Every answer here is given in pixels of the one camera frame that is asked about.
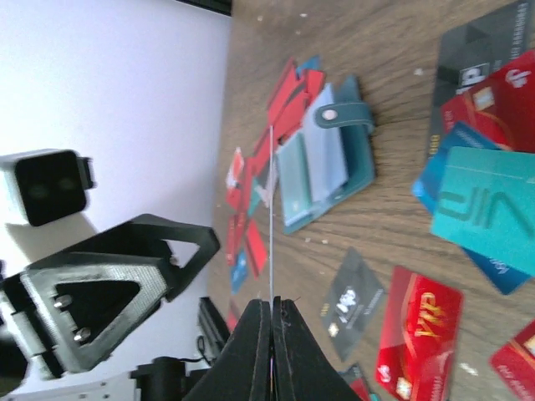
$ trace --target card holder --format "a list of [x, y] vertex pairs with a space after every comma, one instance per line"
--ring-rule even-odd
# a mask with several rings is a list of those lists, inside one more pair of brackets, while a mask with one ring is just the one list
[[326, 85], [303, 127], [277, 151], [284, 232], [300, 230], [375, 179], [369, 106], [354, 76]]

